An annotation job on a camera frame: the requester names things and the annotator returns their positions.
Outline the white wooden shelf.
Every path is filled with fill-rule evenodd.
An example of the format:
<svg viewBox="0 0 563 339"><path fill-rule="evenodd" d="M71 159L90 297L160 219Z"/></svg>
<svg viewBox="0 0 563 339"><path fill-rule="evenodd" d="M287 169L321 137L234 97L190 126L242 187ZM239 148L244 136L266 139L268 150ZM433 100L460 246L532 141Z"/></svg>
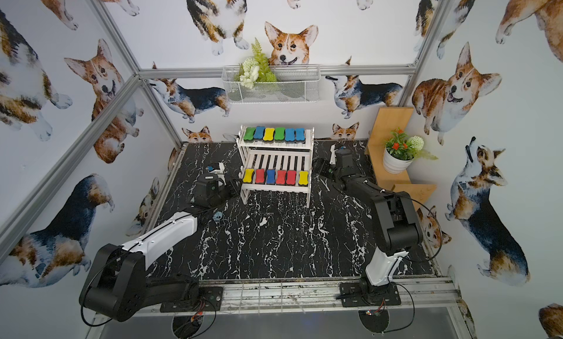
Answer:
<svg viewBox="0 0 563 339"><path fill-rule="evenodd" d="M242 179L242 188L240 192L241 200L244 204L249 201L252 191L265 191L277 193L302 193L306 196L306 206L310 206L312 194L312 161L315 146L315 129L304 128L306 141L304 143L294 142L286 143L285 141L255 141L245 142L243 136L245 129L249 126L241 126L236 141L238 151L241 157L242 166L240 168L240 178ZM255 184L255 174L252 184L243 183L243 175L247 168L278 170L295 170L297 171L296 185L257 185ZM300 187L298 184L299 171L309 172L309 184L306 187Z"/></svg>

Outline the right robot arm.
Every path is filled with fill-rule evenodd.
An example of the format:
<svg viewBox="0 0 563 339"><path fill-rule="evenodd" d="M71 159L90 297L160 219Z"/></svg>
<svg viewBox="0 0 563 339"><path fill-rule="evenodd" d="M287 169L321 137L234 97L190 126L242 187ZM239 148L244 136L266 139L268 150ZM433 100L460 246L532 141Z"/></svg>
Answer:
<svg viewBox="0 0 563 339"><path fill-rule="evenodd" d="M399 263L423 239L422 228L408 193L389 192L361 175L349 149L334 152L334 161L317 158L312 172L328 179L341 194L355 198L372 213L376 249L359 281L359 295L367 301L385 292Z"/></svg>

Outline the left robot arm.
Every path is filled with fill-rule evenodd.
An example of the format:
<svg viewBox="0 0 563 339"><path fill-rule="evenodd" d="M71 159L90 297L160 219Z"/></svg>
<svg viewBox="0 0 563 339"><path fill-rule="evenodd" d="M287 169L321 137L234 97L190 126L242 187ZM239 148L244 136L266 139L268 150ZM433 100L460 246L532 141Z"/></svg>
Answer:
<svg viewBox="0 0 563 339"><path fill-rule="evenodd" d="M199 282L190 275L148 277L149 267L179 242L194 235L199 220L237 198L242 180L220 173L198 177L187 205L153 230L122 245L108 244L97 252L79 296L82 310L124 322L142 308L179 302L201 308Z"/></svg>

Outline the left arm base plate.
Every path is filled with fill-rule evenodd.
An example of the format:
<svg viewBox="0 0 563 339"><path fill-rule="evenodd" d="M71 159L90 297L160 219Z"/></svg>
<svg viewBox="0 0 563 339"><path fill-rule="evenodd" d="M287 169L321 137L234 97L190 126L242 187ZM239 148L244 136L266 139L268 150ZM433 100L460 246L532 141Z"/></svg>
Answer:
<svg viewBox="0 0 563 339"><path fill-rule="evenodd" d="M221 309L224 288L218 286L205 286L197 292L182 300L164 302L161 304L161 313L180 313L196 311L219 311Z"/></svg>

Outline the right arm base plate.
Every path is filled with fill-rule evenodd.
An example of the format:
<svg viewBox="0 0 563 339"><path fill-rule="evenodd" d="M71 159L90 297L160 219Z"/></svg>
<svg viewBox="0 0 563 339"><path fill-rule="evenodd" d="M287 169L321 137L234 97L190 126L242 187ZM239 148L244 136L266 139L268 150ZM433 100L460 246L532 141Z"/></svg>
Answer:
<svg viewBox="0 0 563 339"><path fill-rule="evenodd" d="M340 283L340 293L336 300L340 300L344 308L371 306L378 308L380 305L398 306L402 304L396 283L383 286L372 286L359 281L356 283Z"/></svg>

